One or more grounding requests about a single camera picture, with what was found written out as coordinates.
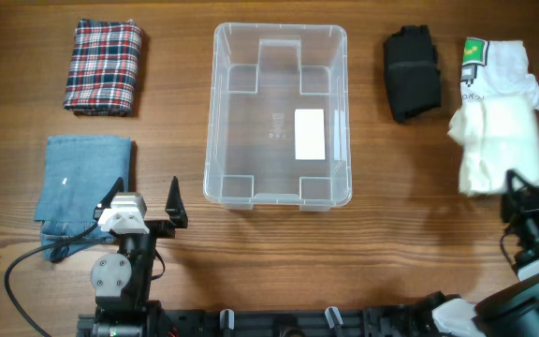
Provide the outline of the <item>red plaid shirt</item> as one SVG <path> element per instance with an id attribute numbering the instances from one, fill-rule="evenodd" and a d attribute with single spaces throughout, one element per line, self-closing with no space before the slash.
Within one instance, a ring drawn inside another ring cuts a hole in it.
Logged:
<path id="1" fill-rule="evenodd" d="M 63 108 L 89 116 L 131 114 L 143 32 L 134 21 L 81 19 L 66 80 Z"/>

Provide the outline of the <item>cream white cloth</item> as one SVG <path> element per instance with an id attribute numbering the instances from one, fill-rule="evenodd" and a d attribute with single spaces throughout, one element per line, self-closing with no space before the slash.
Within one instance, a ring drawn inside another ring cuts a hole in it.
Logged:
<path id="1" fill-rule="evenodd" d="M 449 122 L 448 136 L 463 148 L 459 192 L 502 194 L 506 172 L 539 186 L 539 125 L 523 95 L 502 95 L 463 104 Z"/>

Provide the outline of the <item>white printed t-shirt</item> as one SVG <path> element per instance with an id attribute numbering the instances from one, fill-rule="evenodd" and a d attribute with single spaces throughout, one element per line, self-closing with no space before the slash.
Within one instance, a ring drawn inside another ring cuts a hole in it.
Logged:
<path id="1" fill-rule="evenodd" d="M 529 72 L 523 41 L 467 37 L 461 64 L 461 102 L 498 95 L 524 95 L 539 110 L 539 84 Z"/>

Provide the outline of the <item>blue denim jeans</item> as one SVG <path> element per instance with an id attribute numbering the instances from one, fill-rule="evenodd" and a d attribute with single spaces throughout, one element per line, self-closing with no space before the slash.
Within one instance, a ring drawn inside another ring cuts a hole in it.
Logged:
<path id="1" fill-rule="evenodd" d="M 78 251 L 115 238 L 95 229 L 76 242 L 52 248 L 95 224 L 99 201 L 121 178 L 129 181 L 132 143 L 112 135 L 61 135 L 47 140 L 44 180 L 34 220 L 41 224 L 43 257 L 60 262 Z"/>

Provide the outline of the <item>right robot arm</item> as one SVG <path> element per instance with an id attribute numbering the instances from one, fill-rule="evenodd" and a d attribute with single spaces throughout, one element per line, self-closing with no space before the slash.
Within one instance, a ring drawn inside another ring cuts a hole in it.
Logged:
<path id="1" fill-rule="evenodd" d="M 539 187 L 516 170 L 505 174 L 499 240 L 518 282 L 477 304 L 462 298 L 430 309 L 441 336 L 539 336 Z"/>

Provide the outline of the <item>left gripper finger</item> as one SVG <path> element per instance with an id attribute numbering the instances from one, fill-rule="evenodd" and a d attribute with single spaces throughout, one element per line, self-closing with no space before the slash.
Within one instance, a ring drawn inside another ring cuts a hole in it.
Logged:
<path id="1" fill-rule="evenodd" d="M 97 204 L 98 209 L 107 209 L 110 207 L 114 197 L 124 191 L 124 178 L 119 177 L 108 193 Z"/>
<path id="2" fill-rule="evenodd" d="M 180 193 L 179 180 L 176 176 L 172 178 L 168 191 L 168 198 L 165 212 L 171 221 L 187 221 L 188 216 L 184 208 Z"/>

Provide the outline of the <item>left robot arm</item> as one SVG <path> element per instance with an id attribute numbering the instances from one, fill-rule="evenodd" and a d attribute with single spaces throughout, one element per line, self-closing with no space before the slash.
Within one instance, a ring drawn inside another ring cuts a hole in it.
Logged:
<path id="1" fill-rule="evenodd" d="M 161 302 L 150 300 L 151 283 L 157 278 L 153 263 L 162 257 L 159 239 L 173 239 L 178 228 L 188 226 L 179 180 L 173 178 L 162 220 L 147 220 L 144 198 L 124 191 L 119 178 L 94 210 L 103 232 L 118 241 L 118 251 L 99 258 L 91 270 L 95 290 L 95 315 L 82 317 L 79 336 L 176 336 L 178 330 L 165 314 Z"/>

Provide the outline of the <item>black garment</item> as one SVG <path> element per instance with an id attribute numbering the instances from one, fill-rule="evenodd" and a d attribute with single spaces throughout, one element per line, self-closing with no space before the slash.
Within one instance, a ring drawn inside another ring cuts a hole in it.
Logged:
<path id="1" fill-rule="evenodd" d="M 393 120 L 403 124 L 442 106 L 438 53 L 427 25 L 406 25 L 386 39 L 384 78 Z"/>

